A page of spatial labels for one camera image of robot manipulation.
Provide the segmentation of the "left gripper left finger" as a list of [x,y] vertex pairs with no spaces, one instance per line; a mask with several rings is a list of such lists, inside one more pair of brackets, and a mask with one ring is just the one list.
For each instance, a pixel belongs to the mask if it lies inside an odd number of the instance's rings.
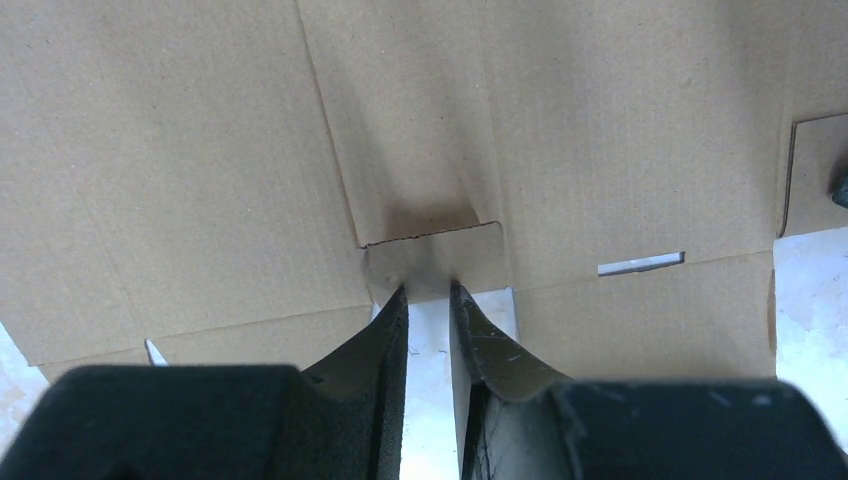
[[408,303],[398,289],[356,335],[291,365],[91,365],[42,396],[5,479],[395,479]]

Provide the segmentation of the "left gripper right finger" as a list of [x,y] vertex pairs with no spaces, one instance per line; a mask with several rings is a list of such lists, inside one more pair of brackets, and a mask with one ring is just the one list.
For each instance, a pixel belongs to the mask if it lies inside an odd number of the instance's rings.
[[777,380],[575,380],[450,288],[464,479],[843,479],[847,458]]

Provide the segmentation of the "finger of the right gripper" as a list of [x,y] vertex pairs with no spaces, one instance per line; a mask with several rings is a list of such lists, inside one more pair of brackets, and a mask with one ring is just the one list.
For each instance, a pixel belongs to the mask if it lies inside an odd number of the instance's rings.
[[835,205],[848,208],[848,175],[840,176],[834,183],[831,200]]

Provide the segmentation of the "cardboard box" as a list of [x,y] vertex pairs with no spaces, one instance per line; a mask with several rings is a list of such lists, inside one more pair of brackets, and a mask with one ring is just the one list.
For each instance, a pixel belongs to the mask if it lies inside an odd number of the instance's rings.
[[571,376],[771,377],[846,113],[843,1],[5,1],[1,320],[307,366],[457,278]]

